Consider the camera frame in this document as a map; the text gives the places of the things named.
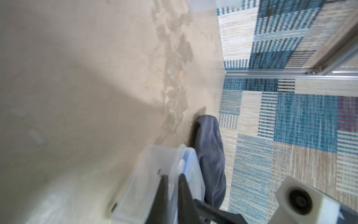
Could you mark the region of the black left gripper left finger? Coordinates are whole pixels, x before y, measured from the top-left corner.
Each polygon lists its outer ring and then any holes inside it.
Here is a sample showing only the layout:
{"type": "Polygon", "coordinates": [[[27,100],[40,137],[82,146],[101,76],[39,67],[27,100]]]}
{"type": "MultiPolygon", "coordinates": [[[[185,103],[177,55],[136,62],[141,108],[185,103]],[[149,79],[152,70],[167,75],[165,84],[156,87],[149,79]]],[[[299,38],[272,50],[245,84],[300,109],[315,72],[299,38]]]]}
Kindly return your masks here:
{"type": "Polygon", "coordinates": [[[163,175],[145,224],[166,224],[168,201],[168,175],[163,175]]]}

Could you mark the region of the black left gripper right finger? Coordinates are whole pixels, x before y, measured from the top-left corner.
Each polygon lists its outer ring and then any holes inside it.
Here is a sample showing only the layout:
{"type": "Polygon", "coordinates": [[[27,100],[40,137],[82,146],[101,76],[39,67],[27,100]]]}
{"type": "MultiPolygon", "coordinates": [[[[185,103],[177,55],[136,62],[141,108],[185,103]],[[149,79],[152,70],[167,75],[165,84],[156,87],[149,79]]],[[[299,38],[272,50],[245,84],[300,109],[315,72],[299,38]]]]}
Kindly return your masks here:
{"type": "Polygon", "coordinates": [[[193,199],[186,176],[179,176],[178,223],[179,224],[246,224],[240,214],[216,209],[198,199],[193,199]]]}

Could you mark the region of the small blue-rimmed lunch box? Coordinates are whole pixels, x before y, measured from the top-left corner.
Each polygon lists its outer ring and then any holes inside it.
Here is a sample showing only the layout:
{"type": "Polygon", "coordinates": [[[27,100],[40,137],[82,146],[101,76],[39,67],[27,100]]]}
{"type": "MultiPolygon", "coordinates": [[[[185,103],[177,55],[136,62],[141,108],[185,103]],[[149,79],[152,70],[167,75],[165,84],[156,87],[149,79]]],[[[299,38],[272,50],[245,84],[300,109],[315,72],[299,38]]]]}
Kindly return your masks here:
{"type": "Polygon", "coordinates": [[[178,223],[178,181],[181,174],[186,177],[192,198],[203,201],[206,187],[193,148],[185,145],[178,148],[146,146],[115,202],[110,223],[145,223],[160,189],[160,183],[165,184],[163,190],[167,199],[166,221],[169,224],[178,223]]]}

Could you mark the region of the dark blue cloth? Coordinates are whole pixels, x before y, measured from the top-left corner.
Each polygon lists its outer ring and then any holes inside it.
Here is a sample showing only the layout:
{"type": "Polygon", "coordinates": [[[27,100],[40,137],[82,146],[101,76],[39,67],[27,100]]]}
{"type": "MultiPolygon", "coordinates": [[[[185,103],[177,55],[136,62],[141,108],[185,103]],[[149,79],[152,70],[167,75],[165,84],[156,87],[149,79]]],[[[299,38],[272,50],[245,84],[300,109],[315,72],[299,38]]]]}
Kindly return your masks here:
{"type": "Polygon", "coordinates": [[[194,149],[196,151],[204,184],[204,201],[219,209],[224,201],[227,189],[225,175],[225,154],[216,117],[202,115],[196,122],[194,149]]]}

